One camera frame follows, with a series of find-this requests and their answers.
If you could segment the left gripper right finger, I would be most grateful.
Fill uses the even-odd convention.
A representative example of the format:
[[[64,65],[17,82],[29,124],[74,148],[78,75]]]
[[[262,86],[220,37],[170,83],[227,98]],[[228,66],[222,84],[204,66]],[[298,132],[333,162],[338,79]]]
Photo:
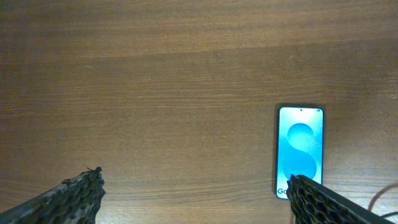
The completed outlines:
[[[392,224],[304,175],[292,175],[287,185],[296,224]]]

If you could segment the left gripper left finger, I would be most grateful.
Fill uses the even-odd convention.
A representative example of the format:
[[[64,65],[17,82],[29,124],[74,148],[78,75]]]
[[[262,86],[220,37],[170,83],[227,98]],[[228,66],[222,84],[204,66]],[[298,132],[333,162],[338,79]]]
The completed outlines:
[[[88,169],[1,213],[1,224],[95,224],[106,192],[102,168]]]

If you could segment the blue Samsung Galaxy smartphone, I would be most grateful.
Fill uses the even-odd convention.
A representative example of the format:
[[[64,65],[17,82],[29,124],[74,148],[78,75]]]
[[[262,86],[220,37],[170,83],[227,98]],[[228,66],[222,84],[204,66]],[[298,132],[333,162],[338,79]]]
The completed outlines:
[[[287,182],[304,175],[323,183],[324,110],[317,107],[281,106],[277,117],[275,195],[287,199]]]

